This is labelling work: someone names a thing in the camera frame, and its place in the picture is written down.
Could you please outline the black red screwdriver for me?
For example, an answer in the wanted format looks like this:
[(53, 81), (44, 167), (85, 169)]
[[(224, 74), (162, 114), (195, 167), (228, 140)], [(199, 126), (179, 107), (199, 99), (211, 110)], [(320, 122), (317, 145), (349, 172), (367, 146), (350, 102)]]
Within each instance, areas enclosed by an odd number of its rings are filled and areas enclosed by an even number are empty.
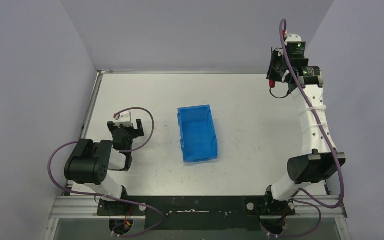
[(269, 80), (269, 88), (270, 88), (270, 89), (274, 89), (275, 87), (276, 87), (276, 81), (270, 79), (270, 80)]

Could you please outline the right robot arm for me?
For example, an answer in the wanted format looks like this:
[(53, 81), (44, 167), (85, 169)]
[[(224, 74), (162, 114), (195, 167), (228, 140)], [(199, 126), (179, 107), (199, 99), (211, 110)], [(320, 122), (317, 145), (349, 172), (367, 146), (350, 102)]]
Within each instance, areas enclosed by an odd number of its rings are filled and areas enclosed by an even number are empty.
[(335, 173), (342, 187), (341, 167), (346, 161), (345, 154), (338, 152), (329, 131), (322, 71), (318, 66), (309, 65), (305, 49), (303, 41), (284, 42), (281, 49), (272, 51), (267, 73), (271, 88), (277, 82), (288, 85), (287, 94), (297, 107), (302, 133), (301, 155), (288, 160), (286, 175), (268, 187), (271, 195), (261, 201), (262, 209), (270, 215), (281, 209), (281, 201), (292, 200), (299, 192), (328, 209), (339, 207), (345, 195), (345, 190), (341, 189), (338, 202), (326, 204), (305, 189), (329, 179)]

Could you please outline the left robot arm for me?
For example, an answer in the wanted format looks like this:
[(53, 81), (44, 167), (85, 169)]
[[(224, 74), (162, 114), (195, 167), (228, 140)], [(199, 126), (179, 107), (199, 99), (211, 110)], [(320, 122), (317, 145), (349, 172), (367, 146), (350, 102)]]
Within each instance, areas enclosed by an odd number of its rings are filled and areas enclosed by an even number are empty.
[(141, 119), (136, 120), (136, 126), (137, 128), (130, 120), (109, 121), (107, 127), (112, 140), (79, 140), (64, 168), (67, 180), (85, 185), (105, 198), (110, 196), (112, 199), (108, 208), (117, 216), (128, 210), (129, 202), (123, 198), (127, 196), (127, 190), (108, 171), (130, 170), (133, 162), (133, 141), (145, 136)]

